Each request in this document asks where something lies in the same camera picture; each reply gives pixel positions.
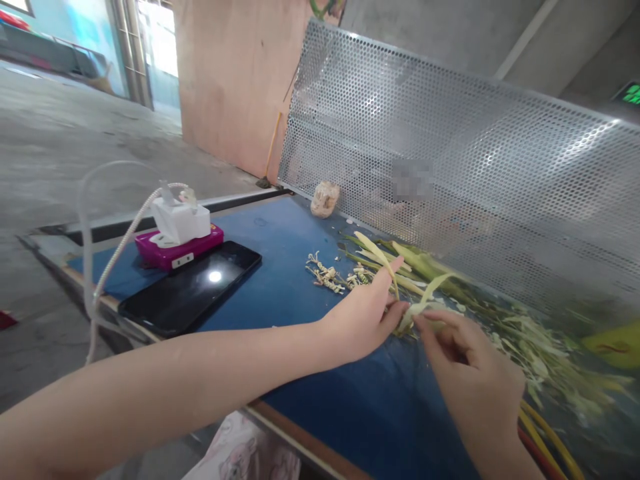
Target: metal mesh panel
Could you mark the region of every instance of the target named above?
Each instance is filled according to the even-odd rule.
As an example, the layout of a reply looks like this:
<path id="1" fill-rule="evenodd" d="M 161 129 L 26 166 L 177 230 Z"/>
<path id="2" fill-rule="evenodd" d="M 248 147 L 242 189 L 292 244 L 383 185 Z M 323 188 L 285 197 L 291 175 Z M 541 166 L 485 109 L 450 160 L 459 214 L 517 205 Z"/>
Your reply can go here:
<path id="1" fill-rule="evenodd" d="M 640 130 L 311 21 L 279 177 L 542 311 L 639 307 Z"/>

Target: charging cable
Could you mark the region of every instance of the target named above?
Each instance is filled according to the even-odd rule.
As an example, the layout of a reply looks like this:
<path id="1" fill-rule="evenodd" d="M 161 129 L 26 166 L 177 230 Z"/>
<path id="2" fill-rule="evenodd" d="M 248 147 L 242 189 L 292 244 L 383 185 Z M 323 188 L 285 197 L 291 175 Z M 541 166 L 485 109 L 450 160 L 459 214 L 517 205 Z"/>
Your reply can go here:
<path id="1" fill-rule="evenodd" d="M 144 202 L 133 221 L 131 222 L 127 232 L 125 233 L 122 240 L 120 240 L 120 244 L 118 244 L 117 248 L 113 252 L 111 259 L 109 260 L 107 266 L 105 267 L 104 272 L 100 276 L 98 280 L 98 284 L 96 285 L 95 290 L 93 289 L 93 238 L 91 236 L 91 225 L 89 223 L 89 215 L 87 213 L 87 190 L 89 185 L 91 184 L 93 178 L 101 172 L 110 167 L 120 166 L 120 165 L 136 165 L 139 167 L 143 167 L 151 170 L 157 178 L 161 179 L 160 172 L 146 163 L 133 161 L 133 160 L 117 160 L 109 163 L 105 163 L 104 165 L 100 165 L 90 171 L 85 177 L 82 179 L 80 183 L 80 190 L 78 191 L 77 198 L 77 208 L 78 208 L 78 217 L 80 221 L 80 228 L 82 232 L 82 243 L 83 243 L 83 276 L 84 276 L 84 288 L 83 288 L 83 296 L 85 302 L 85 310 L 87 315 L 89 316 L 89 320 L 91 323 L 91 333 L 89 337 L 89 354 L 87 355 L 86 365 L 94 362 L 95 360 L 95 350 L 98 338 L 98 327 L 104 327 L 109 330 L 116 331 L 121 335 L 126 335 L 124 330 L 122 330 L 118 325 L 115 325 L 108 320 L 104 319 L 98 312 L 98 302 L 100 302 L 100 296 L 102 296 L 102 292 L 105 288 L 105 284 L 107 282 L 107 278 L 111 273 L 111 270 L 115 263 L 117 262 L 120 254 L 122 254 L 122 250 L 124 250 L 125 246 L 133 236 L 140 224 L 140 220 L 144 216 L 147 209 L 151 206 L 152 202 L 158 198 L 160 195 L 164 196 L 164 198 L 168 198 L 171 196 L 170 188 L 180 187 L 184 189 L 188 189 L 189 186 L 184 183 L 167 183 L 164 180 L 160 180 L 161 187 L 155 190 L 149 198 Z"/>

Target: person's arm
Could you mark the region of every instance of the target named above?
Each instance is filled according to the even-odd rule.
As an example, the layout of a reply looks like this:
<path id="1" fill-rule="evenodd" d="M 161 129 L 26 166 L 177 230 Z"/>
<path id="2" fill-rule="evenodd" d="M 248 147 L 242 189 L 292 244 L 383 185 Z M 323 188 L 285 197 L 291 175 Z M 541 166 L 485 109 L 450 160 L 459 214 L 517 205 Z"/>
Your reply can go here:
<path id="1" fill-rule="evenodd" d="M 358 360 L 408 307 L 389 298 L 390 285 L 381 269 L 320 321 L 186 335 L 76 371 L 0 416 L 2 474 L 95 477 L 279 385 Z"/>
<path id="2" fill-rule="evenodd" d="M 437 334 L 431 321 L 445 327 Z M 517 434 L 522 370 L 498 352 L 480 326 L 448 311 L 414 317 L 453 422 L 484 480 L 543 480 Z"/>

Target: pink box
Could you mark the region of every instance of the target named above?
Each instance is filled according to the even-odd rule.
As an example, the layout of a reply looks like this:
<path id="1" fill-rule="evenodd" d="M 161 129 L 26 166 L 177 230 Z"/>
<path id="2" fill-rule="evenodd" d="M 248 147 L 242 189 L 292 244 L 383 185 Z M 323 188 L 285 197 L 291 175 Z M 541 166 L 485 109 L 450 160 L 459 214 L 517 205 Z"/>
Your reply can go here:
<path id="1" fill-rule="evenodd" d="M 199 239 L 190 240 L 183 245 L 162 249 L 149 239 L 160 233 L 158 230 L 144 233 L 135 238 L 135 245 L 138 247 L 140 256 L 151 267 L 156 267 L 164 271 L 171 271 L 192 261 L 198 255 L 220 245 L 225 239 L 225 233 L 221 228 L 211 224 L 211 233 Z"/>

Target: forearm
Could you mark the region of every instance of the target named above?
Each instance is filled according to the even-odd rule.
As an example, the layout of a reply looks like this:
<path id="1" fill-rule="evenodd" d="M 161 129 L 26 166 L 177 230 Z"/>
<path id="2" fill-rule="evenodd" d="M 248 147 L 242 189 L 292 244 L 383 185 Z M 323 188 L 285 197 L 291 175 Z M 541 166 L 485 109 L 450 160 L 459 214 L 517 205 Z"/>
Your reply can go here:
<path id="1" fill-rule="evenodd" d="M 95 475 L 336 366 L 315 326 L 187 335 L 76 371 L 0 417 L 0 464 Z"/>
<path id="2" fill-rule="evenodd" d="M 502 440 L 468 439 L 464 443 L 483 480 L 544 480 L 542 472 L 516 434 Z"/>

